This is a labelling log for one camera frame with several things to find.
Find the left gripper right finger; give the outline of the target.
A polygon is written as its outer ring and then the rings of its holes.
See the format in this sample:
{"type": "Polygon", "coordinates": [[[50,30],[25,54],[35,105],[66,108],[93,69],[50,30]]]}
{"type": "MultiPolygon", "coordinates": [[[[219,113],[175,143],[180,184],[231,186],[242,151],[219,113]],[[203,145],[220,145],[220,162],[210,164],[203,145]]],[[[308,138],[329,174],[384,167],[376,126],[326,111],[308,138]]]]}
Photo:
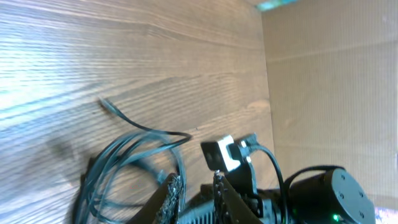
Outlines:
{"type": "Polygon", "coordinates": [[[258,215],[263,212],[253,212],[248,203],[256,204],[258,211],[260,198],[257,195],[240,194],[218,171],[213,176],[214,208],[220,223],[229,224],[263,224],[258,215]]]}

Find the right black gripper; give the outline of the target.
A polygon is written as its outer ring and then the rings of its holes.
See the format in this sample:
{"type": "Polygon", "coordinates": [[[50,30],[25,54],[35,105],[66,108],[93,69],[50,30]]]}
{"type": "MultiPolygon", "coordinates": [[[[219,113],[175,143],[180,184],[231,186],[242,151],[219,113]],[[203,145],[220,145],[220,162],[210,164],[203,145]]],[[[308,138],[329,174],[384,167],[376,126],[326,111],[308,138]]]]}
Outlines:
{"type": "Polygon", "coordinates": [[[280,222],[277,202],[256,188],[250,162],[225,175],[216,173],[213,183],[201,186],[180,212],[179,223],[268,223],[280,222]]]}

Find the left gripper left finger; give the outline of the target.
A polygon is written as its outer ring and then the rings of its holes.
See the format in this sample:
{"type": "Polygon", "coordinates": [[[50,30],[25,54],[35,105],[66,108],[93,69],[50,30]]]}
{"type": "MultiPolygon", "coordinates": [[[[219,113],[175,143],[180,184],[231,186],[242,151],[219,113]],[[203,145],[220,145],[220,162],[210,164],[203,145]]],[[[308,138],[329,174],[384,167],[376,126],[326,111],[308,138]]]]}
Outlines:
{"type": "Polygon", "coordinates": [[[176,223],[183,192],[182,179],[171,173],[127,224],[176,223]]]}

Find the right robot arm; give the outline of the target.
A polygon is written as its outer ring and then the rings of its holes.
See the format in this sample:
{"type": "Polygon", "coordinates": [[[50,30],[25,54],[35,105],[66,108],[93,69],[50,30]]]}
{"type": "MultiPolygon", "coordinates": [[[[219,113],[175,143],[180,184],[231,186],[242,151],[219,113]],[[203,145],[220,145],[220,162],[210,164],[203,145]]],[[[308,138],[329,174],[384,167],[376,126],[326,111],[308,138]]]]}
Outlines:
{"type": "Polygon", "coordinates": [[[227,147],[240,165],[213,183],[179,216],[179,223],[375,223],[374,205],[352,175],[340,166],[311,166],[288,179],[274,155],[259,144],[227,147]],[[249,155],[265,152],[273,163],[279,188],[257,189],[249,155]]]}

